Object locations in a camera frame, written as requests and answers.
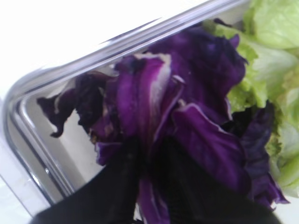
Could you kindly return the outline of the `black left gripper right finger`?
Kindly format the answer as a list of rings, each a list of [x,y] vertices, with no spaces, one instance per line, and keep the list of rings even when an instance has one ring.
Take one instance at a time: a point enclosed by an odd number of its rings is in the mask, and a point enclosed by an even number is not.
[[[278,224],[269,209],[217,182],[172,137],[161,144],[162,189],[172,224]]]

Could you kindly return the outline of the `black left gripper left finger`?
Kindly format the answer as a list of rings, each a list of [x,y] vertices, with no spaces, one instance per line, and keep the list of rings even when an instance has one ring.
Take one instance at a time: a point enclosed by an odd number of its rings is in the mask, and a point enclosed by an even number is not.
[[[35,215],[31,223],[140,224],[134,213],[141,172],[140,142],[130,137],[90,182]]]

